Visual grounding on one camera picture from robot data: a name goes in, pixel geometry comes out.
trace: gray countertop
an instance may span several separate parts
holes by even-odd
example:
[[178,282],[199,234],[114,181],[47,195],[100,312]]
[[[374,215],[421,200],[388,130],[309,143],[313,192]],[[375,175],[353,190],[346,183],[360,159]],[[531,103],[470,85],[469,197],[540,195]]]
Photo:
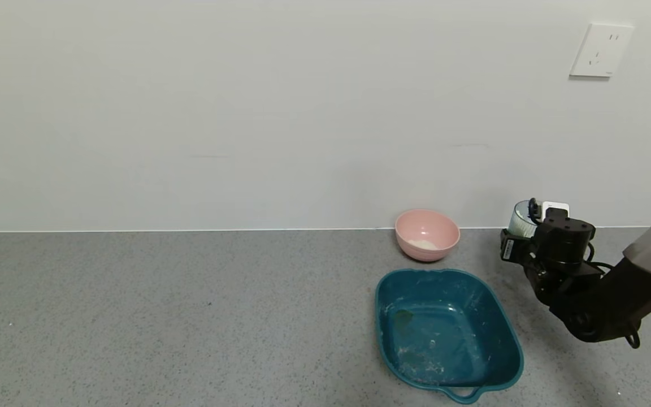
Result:
[[[598,230],[595,259],[642,231]],[[498,245],[463,230],[420,265],[387,230],[0,234],[0,406],[455,405],[391,374],[374,332],[383,275],[445,267],[490,284],[524,348],[478,405],[651,405],[651,315],[638,350],[582,343]]]

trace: flour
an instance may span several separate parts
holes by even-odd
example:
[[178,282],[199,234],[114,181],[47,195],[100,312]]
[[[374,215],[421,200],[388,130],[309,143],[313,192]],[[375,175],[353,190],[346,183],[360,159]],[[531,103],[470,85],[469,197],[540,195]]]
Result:
[[423,248],[424,250],[438,250],[439,247],[428,240],[409,240],[410,245],[414,245],[418,248]]

